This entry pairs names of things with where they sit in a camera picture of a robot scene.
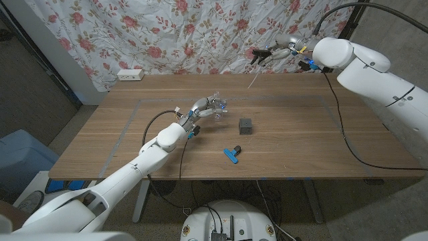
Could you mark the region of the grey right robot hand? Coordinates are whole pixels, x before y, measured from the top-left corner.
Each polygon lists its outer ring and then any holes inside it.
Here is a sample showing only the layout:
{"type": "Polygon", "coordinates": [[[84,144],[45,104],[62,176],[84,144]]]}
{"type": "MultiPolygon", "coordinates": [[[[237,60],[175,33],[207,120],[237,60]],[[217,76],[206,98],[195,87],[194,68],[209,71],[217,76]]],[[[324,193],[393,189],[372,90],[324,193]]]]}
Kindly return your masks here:
{"type": "Polygon", "coordinates": [[[298,35],[284,34],[270,40],[265,48],[271,54],[258,62],[260,66],[265,66],[274,60],[287,58],[292,52],[301,53],[308,58],[312,58],[312,52],[320,39],[316,37],[303,37],[298,35]]]}

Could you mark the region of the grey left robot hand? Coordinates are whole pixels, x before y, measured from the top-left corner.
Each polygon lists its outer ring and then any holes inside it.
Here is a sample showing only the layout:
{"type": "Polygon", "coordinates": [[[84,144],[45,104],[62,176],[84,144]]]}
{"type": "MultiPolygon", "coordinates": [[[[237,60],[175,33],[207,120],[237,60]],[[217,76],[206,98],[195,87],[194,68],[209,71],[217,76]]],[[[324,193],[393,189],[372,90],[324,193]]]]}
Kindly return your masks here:
{"type": "Polygon", "coordinates": [[[195,123],[199,119],[211,115],[215,118],[219,118],[225,113],[228,113],[227,101],[220,98],[218,94],[214,94],[196,101],[190,111],[180,118],[179,124],[186,132],[189,132],[195,127],[195,123]]]}

